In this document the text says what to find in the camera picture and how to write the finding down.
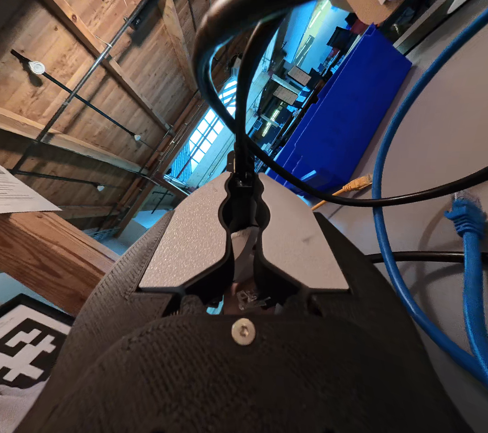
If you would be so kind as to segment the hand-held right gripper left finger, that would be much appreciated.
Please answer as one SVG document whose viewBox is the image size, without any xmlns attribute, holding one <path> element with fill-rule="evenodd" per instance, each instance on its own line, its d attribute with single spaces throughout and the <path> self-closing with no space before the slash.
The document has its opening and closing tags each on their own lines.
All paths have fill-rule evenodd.
<svg viewBox="0 0 488 433">
<path fill-rule="evenodd" d="M 223 219 L 232 175 L 220 174 L 177 206 L 139 282 L 141 291 L 198 293 L 214 271 L 221 287 L 232 281 L 232 243 Z"/>
</svg>

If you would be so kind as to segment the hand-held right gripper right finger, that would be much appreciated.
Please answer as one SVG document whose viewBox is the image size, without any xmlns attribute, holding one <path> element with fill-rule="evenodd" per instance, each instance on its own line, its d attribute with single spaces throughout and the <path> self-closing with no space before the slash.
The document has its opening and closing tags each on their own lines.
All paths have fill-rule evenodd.
<svg viewBox="0 0 488 433">
<path fill-rule="evenodd" d="M 289 189 L 266 174 L 255 180 L 259 227 L 254 277 L 266 292 L 348 292 L 314 213 Z"/>
</svg>

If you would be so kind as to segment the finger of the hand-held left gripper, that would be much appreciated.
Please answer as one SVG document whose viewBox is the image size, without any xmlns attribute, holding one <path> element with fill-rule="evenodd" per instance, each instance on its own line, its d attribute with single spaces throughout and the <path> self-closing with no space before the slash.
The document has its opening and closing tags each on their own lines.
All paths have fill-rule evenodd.
<svg viewBox="0 0 488 433">
<path fill-rule="evenodd" d="M 258 227 L 250 226 L 232 233 L 231 242 L 234 254 L 234 282 L 244 282 L 253 277 L 255 245 Z"/>
</svg>

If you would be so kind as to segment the paned window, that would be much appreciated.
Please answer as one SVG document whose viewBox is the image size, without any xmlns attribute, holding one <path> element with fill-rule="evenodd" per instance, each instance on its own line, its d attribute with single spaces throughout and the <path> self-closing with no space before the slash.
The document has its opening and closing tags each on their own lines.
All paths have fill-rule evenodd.
<svg viewBox="0 0 488 433">
<path fill-rule="evenodd" d="M 215 159 L 218 145 L 226 143 L 229 130 L 214 109 L 208 108 L 180 149 L 166 175 L 177 185 L 198 187 Z"/>
</svg>

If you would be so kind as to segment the blue storage bin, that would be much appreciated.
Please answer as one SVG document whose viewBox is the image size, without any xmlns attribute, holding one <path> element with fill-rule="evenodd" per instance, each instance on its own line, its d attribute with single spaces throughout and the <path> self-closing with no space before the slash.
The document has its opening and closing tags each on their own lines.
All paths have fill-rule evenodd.
<svg viewBox="0 0 488 433">
<path fill-rule="evenodd" d="M 275 162 L 327 191 L 351 180 L 412 63 L 372 24 L 318 94 Z"/>
</svg>

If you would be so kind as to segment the brown sign board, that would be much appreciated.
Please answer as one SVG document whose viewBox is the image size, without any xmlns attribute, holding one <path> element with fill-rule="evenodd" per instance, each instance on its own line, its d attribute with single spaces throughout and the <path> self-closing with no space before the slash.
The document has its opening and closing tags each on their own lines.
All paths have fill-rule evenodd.
<svg viewBox="0 0 488 433">
<path fill-rule="evenodd" d="M 293 65 L 290 70 L 288 71 L 288 76 L 292 78 L 295 82 L 299 83 L 302 86 L 308 85 L 311 80 L 311 76 L 308 75 L 305 71 L 301 68 Z"/>
<path fill-rule="evenodd" d="M 279 85 L 276 90 L 273 92 L 273 96 L 280 99 L 281 101 L 285 102 L 287 105 L 292 106 L 297 98 L 299 97 L 300 92 L 297 94 L 296 92 Z"/>
</svg>

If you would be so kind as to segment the printed instruction sheet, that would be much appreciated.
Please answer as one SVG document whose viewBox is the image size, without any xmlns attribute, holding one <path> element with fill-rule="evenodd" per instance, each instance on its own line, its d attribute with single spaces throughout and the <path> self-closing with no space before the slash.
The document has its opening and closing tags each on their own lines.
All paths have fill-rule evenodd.
<svg viewBox="0 0 488 433">
<path fill-rule="evenodd" d="M 1 167 L 1 214 L 42 211 L 61 209 Z"/>
</svg>

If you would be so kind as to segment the black track light rod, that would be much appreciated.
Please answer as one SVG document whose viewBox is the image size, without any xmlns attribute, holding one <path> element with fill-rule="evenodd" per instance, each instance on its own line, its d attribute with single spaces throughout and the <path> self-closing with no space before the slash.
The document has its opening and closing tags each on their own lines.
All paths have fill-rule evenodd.
<svg viewBox="0 0 488 433">
<path fill-rule="evenodd" d="M 30 59 L 28 59 L 27 57 L 23 56 L 21 53 L 17 52 L 16 50 L 14 49 L 11 49 L 10 50 L 10 53 L 15 56 L 21 64 L 25 64 L 27 66 L 27 62 L 28 61 L 31 61 Z M 56 78 L 54 78 L 53 76 L 51 76 L 50 74 L 48 74 L 47 72 L 44 73 L 44 75 L 42 75 L 43 77 L 45 77 L 46 79 L 48 79 L 49 81 L 51 81 L 52 83 L 54 83 L 55 85 L 57 85 L 58 87 L 62 88 L 65 92 L 67 92 L 68 94 L 72 94 L 72 90 L 70 88 L 68 88 L 65 84 L 63 84 L 62 82 L 58 81 Z M 124 125 L 120 124 L 118 121 L 116 121 L 115 119 L 113 119 L 112 117 L 110 117 L 107 113 L 103 112 L 102 110 L 100 110 L 99 108 L 95 107 L 91 102 L 89 102 L 88 100 L 86 100 L 85 98 L 81 97 L 80 95 L 78 94 L 75 94 L 74 95 L 74 98 L 81 101 L 85 106 L 91 108 L 93 111 L 95 111 L 96 113 L 98 113 L 99 115 L 101 115 L 103 118 L 107 119 L 108 121 L 110 121 L 113 125 L 115 125 L 116 127 L 122 129 L 123 131 L 125 131 L 127 134 L 129 134 L 136 142 L 138 143 L 142 143 L 142 144 L 145 144 L 146 146 L 149 146 L 146 142 L 144 142 L 142 140 L 142 137 L 141 135 L 139 134 L 136 134 L 134 133 L 133 131 L 129 130 L 127 127 L 125 127 Z"/>
</svg>

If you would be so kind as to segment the metal conduit pipe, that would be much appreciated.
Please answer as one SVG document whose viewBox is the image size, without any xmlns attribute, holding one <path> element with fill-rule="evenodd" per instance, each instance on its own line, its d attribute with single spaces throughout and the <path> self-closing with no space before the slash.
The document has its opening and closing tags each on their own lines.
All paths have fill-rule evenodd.
<svg viewBox="0 0 488 433">
<path fill-rule="evenodd" d="M 66 0 L 43 0 L 48 7 L 50 7 L 55 15 L 67 26 L 73 35 L 79 40 L 79 42 L 94 56 L 94 63 L 90 66 L 89 70 L 83 75 L 81 80 L 76 84 L 72 90 L 72 94 L 63 101 L 58 110 L 53 115 L 52 119 L 47 122 L 47 127 L 43 129 L 41 137 L 44 137 L 48 130 L 58 120 L 61 114 L 65 111 L 71 101 L 74 99 L 74 95 L 78 94 L 81 88 L 87 83 L 87 81 L 94 74 L 95 70 L 103 65 L 111 74 L 115 80 L 125 89 L 125 91 L 143 108 L 145 113 L 156 122 L 156 124 L 166 129 L 166 132 L 172 136 L 175 136 L 174 129 L 166 122 L 161 116 L 159 116 L 153 108 L 146 101 L 145 97 L 140 94 L 131 79 L 127 77 L 119 64 L 110 56 L 116 43 L 122 37 L 123 33 L 129 27 L 133 27 L 141 23 L 141 13 L 150 13 L 153 8 L 156 7 L 158 0 L 141 0 L 137 5 L 131 16 L 129 16 L 120 29 L 115 33 L 110 42 L 105 43 L 103 50 L 100 50 L 98 42 L 96 42 L 95 36 L 91 33 L 84 23 L 80 19 L 73 19 L 74 12 Z"/>
</svg>

